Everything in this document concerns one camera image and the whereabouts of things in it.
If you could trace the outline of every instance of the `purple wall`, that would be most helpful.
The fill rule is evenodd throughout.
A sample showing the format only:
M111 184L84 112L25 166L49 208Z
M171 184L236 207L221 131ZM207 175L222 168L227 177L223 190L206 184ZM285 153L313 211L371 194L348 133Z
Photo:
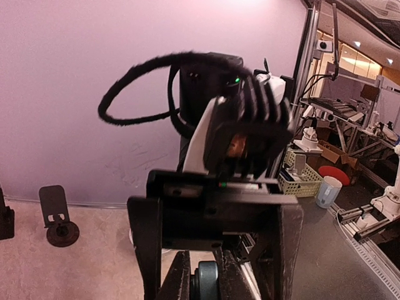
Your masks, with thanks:
M179 136L169 121L100 121L108 87L133 64L192 49L242 56L252 69L266 56L274 74L292 76L305 13L299 0L1 1L4 192L37 199L41 186L62 184L70 201L92 203L144 194L151 168L175 169ZM167 75L138 79L110 112L166 111Z

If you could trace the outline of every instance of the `plastic basket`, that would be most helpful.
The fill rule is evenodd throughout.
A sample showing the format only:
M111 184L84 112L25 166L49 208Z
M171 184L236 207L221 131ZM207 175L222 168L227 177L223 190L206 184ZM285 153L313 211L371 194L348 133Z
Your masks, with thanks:
M289 166L294 164L295 154L291 151L286 153L285 163ZM305 180L303 182L287 181L282 174L279 174L278 182L285 195L301 197L313 197L318 193L323 178L308 164L304 170Z

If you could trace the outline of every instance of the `gray wheel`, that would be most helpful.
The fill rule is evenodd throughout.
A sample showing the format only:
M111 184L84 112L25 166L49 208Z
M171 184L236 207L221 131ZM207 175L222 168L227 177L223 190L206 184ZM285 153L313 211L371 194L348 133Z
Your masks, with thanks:
M219 300L218 266L215 261L201 261L191 276L191 300Z

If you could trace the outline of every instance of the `white camera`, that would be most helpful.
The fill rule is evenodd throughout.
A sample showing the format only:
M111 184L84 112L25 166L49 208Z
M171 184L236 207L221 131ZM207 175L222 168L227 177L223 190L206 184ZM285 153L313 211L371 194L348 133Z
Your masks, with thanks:
M316 50L325 53L333 53L333 42L318 40Z

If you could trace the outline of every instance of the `black clamp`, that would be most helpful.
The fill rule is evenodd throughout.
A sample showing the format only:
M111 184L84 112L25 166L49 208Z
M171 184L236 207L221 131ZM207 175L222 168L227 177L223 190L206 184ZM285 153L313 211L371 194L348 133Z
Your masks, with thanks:
M15 212L4 202L3 190L0 188L0 241L12 239L15 235Z
M40 205L47 229L47 240L56 247L68 247L79 237L79 228L69 220L65 191L62 186L44 186L39 190Z

